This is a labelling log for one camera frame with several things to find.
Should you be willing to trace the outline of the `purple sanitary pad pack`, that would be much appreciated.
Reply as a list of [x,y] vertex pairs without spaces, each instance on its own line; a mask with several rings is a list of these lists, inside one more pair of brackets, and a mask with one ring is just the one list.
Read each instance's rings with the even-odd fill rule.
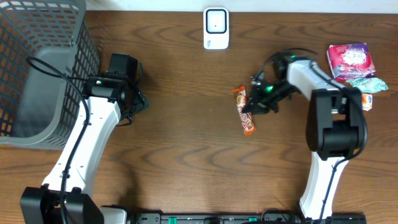
[[376,72],[367,43],[330,45],[326,59],[337,82],[369,78]]

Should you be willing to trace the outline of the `mint green snack wrapper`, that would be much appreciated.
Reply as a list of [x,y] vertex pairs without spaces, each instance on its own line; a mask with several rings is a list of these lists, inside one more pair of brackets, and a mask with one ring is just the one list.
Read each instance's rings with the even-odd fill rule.
[[362,93],[378,93],[389,89],[387,84],[380,78],[356,78],[348,80],[352,87],[358,88]]

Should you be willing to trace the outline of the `orange juice carton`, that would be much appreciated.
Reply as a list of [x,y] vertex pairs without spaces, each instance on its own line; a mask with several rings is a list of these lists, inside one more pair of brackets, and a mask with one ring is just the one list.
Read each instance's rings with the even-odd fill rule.
[[373,95],[370,93],[362,93],[362,109],[369,111],[373,108]]

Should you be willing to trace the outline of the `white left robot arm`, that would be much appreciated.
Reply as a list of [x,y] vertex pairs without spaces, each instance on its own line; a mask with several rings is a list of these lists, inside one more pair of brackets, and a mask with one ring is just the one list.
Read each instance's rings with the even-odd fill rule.
[[125,208],[98,207],[91,197],[113,129],[149,105],[138,84],[126,75],[87,80],[78,119],[60,158],[41,187],[26,187],[21,196],[26,223],[129,223]]

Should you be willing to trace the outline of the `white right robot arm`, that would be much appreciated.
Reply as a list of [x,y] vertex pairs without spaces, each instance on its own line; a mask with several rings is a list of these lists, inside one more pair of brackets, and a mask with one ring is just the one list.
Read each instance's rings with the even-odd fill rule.
[[333,199],[344,168],[359,156],[368,140],[361,92],[332,80],[306,55],[292,49],[270,56],[277,80],[265,80],[261,68],[252,78],[252,91],[242,108],[244,114],[278,112],[279,101],[301,93],[309,101],[305,139],[312,152],[307,185],[300,198],[302,218],[309,223],[333,221]]

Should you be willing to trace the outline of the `white barcode scanner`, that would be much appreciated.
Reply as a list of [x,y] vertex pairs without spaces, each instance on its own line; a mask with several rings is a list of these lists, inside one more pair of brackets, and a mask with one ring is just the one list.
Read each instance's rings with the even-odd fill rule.
[[229,46],[229,11],[208,7],[203,12],[203,46],[207,50],[224,50]]

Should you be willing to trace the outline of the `grey plastic mesh basket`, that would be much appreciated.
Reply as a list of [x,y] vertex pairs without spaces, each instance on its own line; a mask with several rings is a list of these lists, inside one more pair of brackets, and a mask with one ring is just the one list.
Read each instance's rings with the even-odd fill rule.
[[84,0],[1,2],[1,143],[62,149],[100,57]]

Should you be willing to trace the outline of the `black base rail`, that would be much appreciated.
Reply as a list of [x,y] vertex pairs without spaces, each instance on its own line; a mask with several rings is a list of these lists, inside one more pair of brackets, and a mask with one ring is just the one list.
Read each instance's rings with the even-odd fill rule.
[[318,221],[305,219],[301,215],[280,211],[268,211],[263,215],[255,214],[201,214],[201,215],[182,215],[182,214],[159,214],[141,213],[136,214],[130,221],[134,224],[367,224],[364,215],[333,215],[326,220]]

